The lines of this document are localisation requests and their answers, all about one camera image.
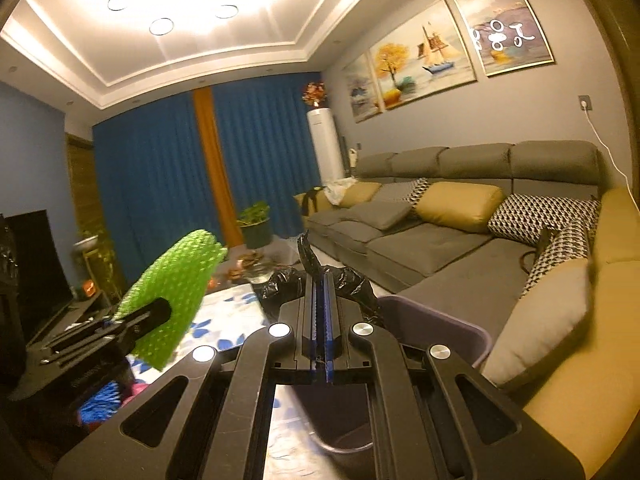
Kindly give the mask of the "green foam fruit net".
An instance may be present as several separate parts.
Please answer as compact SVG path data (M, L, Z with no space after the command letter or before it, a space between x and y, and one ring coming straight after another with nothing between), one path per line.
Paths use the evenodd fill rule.
M160 255L126 292L115 318L139 311L157 298L168 301L167 322L138 339L132 354L150 367L162 370L200 308L207 284L227 248L206 230L195 230L180 238Z

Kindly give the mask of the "blue foam fruit net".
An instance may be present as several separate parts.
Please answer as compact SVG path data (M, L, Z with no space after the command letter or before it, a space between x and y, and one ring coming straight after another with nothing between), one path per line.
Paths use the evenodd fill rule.
M97 424L109 420L122 406L120 388L117 382L109 382L81 405L79 418L84 425Z

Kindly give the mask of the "black plastic bag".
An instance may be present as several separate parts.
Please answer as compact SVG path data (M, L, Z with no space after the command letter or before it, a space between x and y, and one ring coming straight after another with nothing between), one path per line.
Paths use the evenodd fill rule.
M303 269L295 266L275 270L268 281L258 288L256 296L271 322L276 322L282 304L302 298L306 294L306 281L322 289L325 275L331 275L337 297L346 298L359 304L366 322L384 327L382 310L378 305L370 281L350 266L322 266L314 254L308 240L309 231L297 237L296 246Z

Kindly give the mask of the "pink plastic bag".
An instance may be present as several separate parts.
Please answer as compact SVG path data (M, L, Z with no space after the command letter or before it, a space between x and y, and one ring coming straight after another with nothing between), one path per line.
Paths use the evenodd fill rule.
M120 385L119 396L120 406L125 406L135 396L142 393L149 385L143 380L136 379L131 385Z

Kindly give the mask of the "black television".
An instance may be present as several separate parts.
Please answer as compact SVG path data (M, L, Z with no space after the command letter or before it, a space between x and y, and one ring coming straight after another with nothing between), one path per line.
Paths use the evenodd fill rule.
M17 305L26 342L73 300L52 237L47 211L6 218L14 236Z

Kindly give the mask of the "grey cushion near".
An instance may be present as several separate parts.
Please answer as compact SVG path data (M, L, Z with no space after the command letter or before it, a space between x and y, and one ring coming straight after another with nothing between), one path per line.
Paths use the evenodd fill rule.
M547 376L588 332L592 304L589 260L555 266L518 300L484 365L484 377L511 392Z

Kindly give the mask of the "grey sectional sofa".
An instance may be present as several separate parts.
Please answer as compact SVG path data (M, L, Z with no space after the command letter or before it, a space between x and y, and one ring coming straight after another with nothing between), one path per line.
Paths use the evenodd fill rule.
M358 181L381 184L427 178L489 184L511 194L598 200L602 170L587 141L524 141L457 148L430 146L363 157ZM461 318L498 336L528 279L540 242L557 232L543 228L529 246L491 232L436 226L410 214L386 231L348 220L323 190L296 196L311 244L389 292Z

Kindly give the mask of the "patterned cushion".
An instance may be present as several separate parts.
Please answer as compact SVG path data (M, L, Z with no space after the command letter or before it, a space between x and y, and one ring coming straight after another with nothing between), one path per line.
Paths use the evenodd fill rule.
M511 194L492 214L487 227L496 237L534 246L543 228L561 231L575 219L582 219L593 232L600 208L598 200Z
M407 203L414 207L429 186L427 178L382 184L373 195L372 202Z

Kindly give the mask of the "houndstooth cushion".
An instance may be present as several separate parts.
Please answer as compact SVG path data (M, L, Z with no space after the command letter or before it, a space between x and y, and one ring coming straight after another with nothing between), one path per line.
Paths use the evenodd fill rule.
M526 296L552 269L568 260L590 256L589 230L585 220L576 218L550 240L533 264L521 297Z

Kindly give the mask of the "mustard cushion far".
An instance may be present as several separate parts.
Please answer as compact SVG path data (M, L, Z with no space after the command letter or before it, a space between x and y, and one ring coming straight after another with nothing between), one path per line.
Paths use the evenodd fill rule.
M345 192L340 207L352 208L358 204L367 203L378 192L382 184L370 181L358 181Z

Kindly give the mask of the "white standing air conditioner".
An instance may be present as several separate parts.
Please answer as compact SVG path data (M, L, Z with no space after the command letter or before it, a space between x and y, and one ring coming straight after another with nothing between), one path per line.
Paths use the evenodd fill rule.
M345 167L331 111L326 107L315 107L307 113L307 118L321 183L344 178Z

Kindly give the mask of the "flower decoration on conditioner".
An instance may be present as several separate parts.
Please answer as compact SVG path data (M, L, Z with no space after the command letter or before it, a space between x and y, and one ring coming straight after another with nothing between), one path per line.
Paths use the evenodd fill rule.
M302 95L303 102L310 107L326 105L326 86L323 81L309 81Z

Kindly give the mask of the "sailboat tree painting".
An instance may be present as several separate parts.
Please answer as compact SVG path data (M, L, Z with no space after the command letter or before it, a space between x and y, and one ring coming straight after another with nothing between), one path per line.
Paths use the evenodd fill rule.
M435 0L369 49L386 110L476 81L446 0Z

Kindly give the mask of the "right purple painting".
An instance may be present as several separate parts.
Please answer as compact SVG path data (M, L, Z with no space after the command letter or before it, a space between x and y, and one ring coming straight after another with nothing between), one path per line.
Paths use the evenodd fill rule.
M554 62L528 0L454 0L486 76Z

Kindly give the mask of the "wall socket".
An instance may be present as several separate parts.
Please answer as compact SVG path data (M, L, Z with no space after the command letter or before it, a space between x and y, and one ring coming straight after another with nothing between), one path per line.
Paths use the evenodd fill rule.
M590 96L578 96L578 100L582 110L584 110L585 112L589 112L590 110L592 110Z

